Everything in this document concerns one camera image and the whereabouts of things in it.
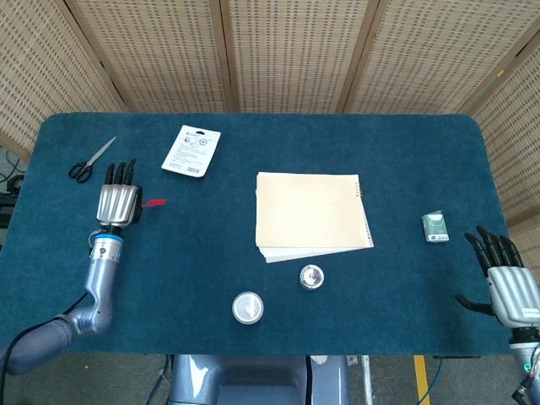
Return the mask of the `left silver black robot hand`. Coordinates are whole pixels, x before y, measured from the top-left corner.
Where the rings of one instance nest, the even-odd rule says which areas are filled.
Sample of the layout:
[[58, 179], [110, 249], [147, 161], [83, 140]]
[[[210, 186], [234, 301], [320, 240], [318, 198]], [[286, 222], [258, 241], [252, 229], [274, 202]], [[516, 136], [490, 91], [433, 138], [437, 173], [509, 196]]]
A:
[[99, 227], [107, 233], [119, 235], [142, 216], [143, 188], [132, 183], [135, 163], [131, 159], [117, 169], [114, 163], [107, 168], [96, 213]]

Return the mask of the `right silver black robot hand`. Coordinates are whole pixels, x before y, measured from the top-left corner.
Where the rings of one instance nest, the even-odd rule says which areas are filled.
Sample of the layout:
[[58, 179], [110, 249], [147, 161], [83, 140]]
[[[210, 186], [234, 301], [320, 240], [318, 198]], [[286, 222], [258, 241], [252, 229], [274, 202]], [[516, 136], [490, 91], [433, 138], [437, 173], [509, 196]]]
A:
[[465, 309], [495, 317], [509, 329], [539, 327], [539, 288], [531, 269], [522, 261], [514, 242], [507, 236], [495, 235], [482, 226], [479, 236], [466, 233], [484, 279], [490, 302], [478, 303], [463, 294], [455, 296]]

